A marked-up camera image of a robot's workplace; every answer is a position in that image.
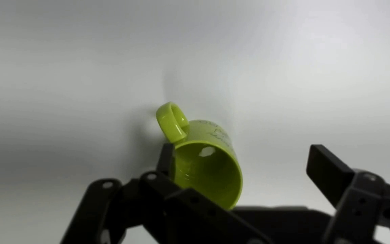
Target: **mug handle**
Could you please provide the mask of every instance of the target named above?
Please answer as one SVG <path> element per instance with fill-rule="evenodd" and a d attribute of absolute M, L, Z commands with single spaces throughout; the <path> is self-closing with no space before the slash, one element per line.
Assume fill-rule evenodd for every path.
<path fill-rule="evenodd" d="M 184 129 L 189 125 L 180 108 L 172 102 L 162 105 L 156 112 L 157 123 L 172 144 L 184 140 L 187 133 Z"/>

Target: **green mug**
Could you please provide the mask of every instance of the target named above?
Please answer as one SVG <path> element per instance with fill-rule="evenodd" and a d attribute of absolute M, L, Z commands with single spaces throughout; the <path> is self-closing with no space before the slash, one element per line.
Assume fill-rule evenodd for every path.
<path fill-rule="evenodd" d="M 242 177 L 223 129 L 210 121 L 188 121 L 170 102 L 157 110 L 156 118 L 175 147 L 172 181 L 181 189 L 195 189 L 223 209 L 231 209 L 241 194 Z"/>

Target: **lime green cup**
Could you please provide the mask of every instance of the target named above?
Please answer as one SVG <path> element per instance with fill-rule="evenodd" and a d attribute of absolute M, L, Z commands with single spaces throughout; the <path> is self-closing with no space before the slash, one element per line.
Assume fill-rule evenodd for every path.
<path fill-rule="evenodd" d="M 173 144 L 172 181 L 195 189 L 218 207 L 230 211 L 242 189 L 242 177 L 229 136 L 210 121 L 188 121 L 175 104 L 156 113 L 166 140 Z"/>

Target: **white background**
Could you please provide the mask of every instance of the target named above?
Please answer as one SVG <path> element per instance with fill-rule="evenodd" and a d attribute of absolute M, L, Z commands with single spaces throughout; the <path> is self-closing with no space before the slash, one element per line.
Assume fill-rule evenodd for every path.
<path fill-rule="evenodd" d="M 311 144 L 390 182 L 390 2 L 0 0 L 0 244 L 59 243 L 88 184 L 154 167 L 166 101 L 226 128 L 240 205 L 333 213 Z"/>

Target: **white wall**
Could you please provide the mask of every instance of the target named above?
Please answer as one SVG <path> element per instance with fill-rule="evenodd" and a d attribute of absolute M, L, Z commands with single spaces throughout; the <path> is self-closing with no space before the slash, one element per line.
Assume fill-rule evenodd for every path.
<path fill-rule="evenodd" d="M 311 144 L 390 182 L 390 2 L 0 0 L 0 243 L 58 243 L 89 182 L 152 169 L 166 101 L 229 131 L 241 205 L 333 213 Z"/>

